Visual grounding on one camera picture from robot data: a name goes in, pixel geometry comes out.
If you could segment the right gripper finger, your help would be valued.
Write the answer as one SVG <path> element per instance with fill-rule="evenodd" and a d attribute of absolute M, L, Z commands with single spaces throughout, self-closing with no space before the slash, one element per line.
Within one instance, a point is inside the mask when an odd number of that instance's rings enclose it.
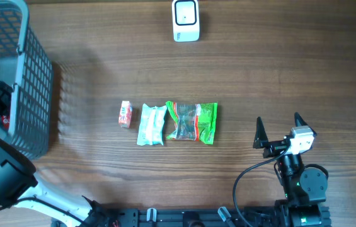
<path fill-rule="evenodd" d="M 255 138 L 253 142 L 253 148 L 261 149 L 261 148 L 266 148 L 267 146 L 268 146 L 267 133 L 265 132 L 265 127 L 263 125 L 263 121 L 261 117 L 258 117 L 256 120 L 256 132 L 255 132 Z"/>
<path fill-rule="evenodd" d="M 294 113 L 294 122 L 295 122 L 296 127 L 308 126 L 311 129 L 311 131 L 313 132 L 313 136 L 317 136 L 317 132 L 311 126 L 309 126 L 308 123 L 306 123 L 304 121 L 304 119 L 301 117 L 301 115 L 298 112 Z"/>

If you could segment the green gummy candy bag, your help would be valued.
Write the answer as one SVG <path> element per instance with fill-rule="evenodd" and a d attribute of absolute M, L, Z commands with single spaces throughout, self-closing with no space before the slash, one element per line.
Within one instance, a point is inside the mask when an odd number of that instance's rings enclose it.
<path fill-rule="evenodd" d="M 175 130 L 166 138 L 179 141 L 201 141 L 213 145 L 218 103 L 183 104 L 167 101 Z"/>

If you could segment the teal wipes pack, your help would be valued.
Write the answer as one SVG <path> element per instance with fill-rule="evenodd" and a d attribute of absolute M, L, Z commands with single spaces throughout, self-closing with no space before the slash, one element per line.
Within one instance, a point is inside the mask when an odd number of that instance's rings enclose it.
<path fill-rule="evenodd" d="M 149 107 L 145 103 L 143 104 L 137 145 L 164 145 L 163 127 L 167 110 L 166 105 L 162 107 Z"/>

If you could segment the red tissue pack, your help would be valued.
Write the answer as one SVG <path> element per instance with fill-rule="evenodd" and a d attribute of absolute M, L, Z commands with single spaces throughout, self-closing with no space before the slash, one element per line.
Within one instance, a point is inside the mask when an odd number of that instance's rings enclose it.
<path fill-rule="evenodd" d="M 123 128 L 129 128 L 132 120 L 133 108 L 129 101 L 123 101 L 120 107 L 118 123 Z"/>

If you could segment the red chocolate bar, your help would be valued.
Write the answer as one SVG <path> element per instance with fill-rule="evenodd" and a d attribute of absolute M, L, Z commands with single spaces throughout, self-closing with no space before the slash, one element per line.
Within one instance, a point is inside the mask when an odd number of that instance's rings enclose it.
<path fill-rule="evenodd" d="M 2 125 L 3 129 L 5 129 L 5 130 L 9 129 L 9 125 L 10 125 L 9 116 L 6 116 L 6 115 L 1 116 L 1 125 Z"/>

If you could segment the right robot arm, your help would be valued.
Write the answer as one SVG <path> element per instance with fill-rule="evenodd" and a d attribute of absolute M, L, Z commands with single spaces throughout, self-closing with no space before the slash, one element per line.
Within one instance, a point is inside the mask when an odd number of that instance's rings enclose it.
<path fill-rule="evenodd" d="M 318 164 L 305 165 L 301 155 L 312 150 L 317 133 L 294 114 L 295 126 L 278 141 L 270 141 L 261 117 L 256 120 L 253 147 L 263 150 L 263 157 L 274 162 L 275 174 L 283 187 L 285 199 L 277 200 L 272 221 L 277 226 L 329 225 L 321 204 L 326 201 L 328 171 Z"/>

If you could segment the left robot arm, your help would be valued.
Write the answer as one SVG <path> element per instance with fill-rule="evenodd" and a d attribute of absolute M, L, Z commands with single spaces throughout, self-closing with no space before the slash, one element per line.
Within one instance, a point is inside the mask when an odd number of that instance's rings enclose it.
<path fill-rule="evenodd" d="M 116 214 L 46 182 L 26 156 L 0 138 L 0 211 L 11 207 L 50 216 L 53 226 L 118 226 Z"/>

